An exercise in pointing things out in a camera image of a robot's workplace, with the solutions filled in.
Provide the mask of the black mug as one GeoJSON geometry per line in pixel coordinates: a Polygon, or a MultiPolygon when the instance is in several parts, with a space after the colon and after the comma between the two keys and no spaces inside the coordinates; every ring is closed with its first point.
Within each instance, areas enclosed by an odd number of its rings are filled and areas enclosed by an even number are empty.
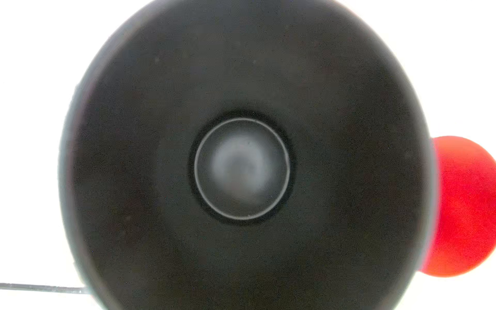
{"type": "Polygon", "coordinates": [[[72,98],[59,196],[103,309],[394,309],[437,167],[380,37],[336,1],[153,1],[72,98]]]}

